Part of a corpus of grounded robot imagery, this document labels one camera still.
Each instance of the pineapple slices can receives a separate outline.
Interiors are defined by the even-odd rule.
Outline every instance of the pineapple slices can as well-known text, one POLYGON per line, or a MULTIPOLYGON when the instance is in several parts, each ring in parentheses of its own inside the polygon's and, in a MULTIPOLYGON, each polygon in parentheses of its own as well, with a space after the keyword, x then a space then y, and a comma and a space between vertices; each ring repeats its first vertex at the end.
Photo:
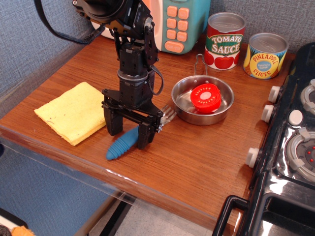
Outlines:
POLYGON ((258 79, 276 77, 282 67, 288 41, 274 33, 257 33, 250 37, 243 68, 258 79))

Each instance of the cable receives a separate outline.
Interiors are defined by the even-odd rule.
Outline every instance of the cable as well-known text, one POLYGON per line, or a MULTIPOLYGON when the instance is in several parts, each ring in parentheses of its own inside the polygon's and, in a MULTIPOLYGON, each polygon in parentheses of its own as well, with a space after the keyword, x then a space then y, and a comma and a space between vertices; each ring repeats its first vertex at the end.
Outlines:
POLYGON ((38 13, 41 21, 44 23, 46 28, 54 36, 56 36, 58 38, 61 38, 61 39, 64 39, 64 40, 67 40, 67 41, 70 41, 70 42, 73 42, 73 43, 77 43, 77 44, 87 45, 87 44, 92 43, 94 41, 94 39, 96 39, 98 36, 100 36, 103 33, 103 31, 105 30, 105 24, 101 24, 98 29, 96 29, 93 33, 91 33, 89 36, 87 36, 84 39, 78 39, 78 38, 69 36, 67 34, 57 32, 49 24, 49 22, 48 22, 48 20, 47 20, 47 18, 45 16, 45 12, 44 12, 41 0, 34 0, 34 3, 35 3, 35 7, 36 7, 37 13, 38 13))
POLYGON ((150 84, 149 81, 148 81, 148 85, 149 85, 149 89, 150 89, 151 93, 152 93, 153 95, 156 95, 156 96, 157 96, 157 95, 160 95, 161 92, 163 91, 163 88, 164 88, 164 78, 163 78, 163 75, 161 74, 161 72, 160 72, 154 65, 151 66, 151 69, 152 69, 155 73, 157 73, 157 74, 161 77, 161 80, 162 80, 161 87, 159 88, 159 90, 158 90, 157 93, 155 93, 155 92, 153 91, 153 88, 151 87, 151 84, 150 84))

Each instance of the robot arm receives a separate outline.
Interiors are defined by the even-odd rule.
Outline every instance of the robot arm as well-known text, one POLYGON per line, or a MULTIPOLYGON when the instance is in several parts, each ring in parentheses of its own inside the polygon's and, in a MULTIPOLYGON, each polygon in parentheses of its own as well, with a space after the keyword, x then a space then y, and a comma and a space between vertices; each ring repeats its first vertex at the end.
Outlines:
POLYGON ((138 148, 151 143, 160 131, 163 112, 151 101, 163 89, 163 77, 155 68, 158 49, 154 39, 154 22, 150 10, 142 0, 74 0, 79 14, 100 24, 92 35, 84 40, 55 32, 49 25, 41 5, 34 0, 38 14, 45 26, 57 37, 80 44, 89 44, 105 29, 114 36, 120 61, 117 72, 119 91, 104 89, 103 108, 108 132, 114 136, 123 130, 123 118, 139 124, 138 148), (158 93, 154 93, 155 73, 162 78, 158 93))

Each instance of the wooden counter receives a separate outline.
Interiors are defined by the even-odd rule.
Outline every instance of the wooden counter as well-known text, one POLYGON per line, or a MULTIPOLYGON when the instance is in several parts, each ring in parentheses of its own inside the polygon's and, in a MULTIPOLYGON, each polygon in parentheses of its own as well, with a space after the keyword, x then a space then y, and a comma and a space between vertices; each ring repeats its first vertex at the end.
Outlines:
MULTIPOLYGON (((171 90, 182 78, 194 74, 196 55, 204 53, 204 36, 185 55, 159 53, 155 66, 165 78, 160 96, 153 103, 173 106, 171 90)), ((54 160, 98 178, 138 198, 212 229, 228 195, 248 199, 252 169, 245 165, 250 147, 260 148, 268 124, 260 120, 272 86, 281 86, 294 55, 287 55, 279 76, 259 80, 242 68, 246 45, 239 65, 231 70, 208 68, 209 75, 227 82, 235 101, 227 117, 209 126, 191 125, 175 117, 156 134, 144 150, 132 147, 116 160, 105 159, 110 145, 135 123, 124 120, 124 131, 114 137, 106 128, 73 147, 34 113, 86 81, 98 90, 119 89, 114 41, 99 37, 85 47, 50 79, 0 120, 1 136, 54 160)), ((198 74, 204 66, 198 64, 198 74)), ((155 90, 160 79, 156 75, 155 90)))

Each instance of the toy microwave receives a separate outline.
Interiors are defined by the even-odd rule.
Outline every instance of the toy microwave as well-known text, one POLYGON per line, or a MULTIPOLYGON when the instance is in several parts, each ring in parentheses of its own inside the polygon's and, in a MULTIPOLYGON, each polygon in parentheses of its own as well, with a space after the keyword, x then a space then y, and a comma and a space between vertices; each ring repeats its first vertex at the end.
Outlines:
MULTIPOLYGON (((160 51, 189 52, 207 27, 211 0, 143 0, 155 23, 154 35, 160 51)), ((113 38, 108 29, 103 36, 113 38)))

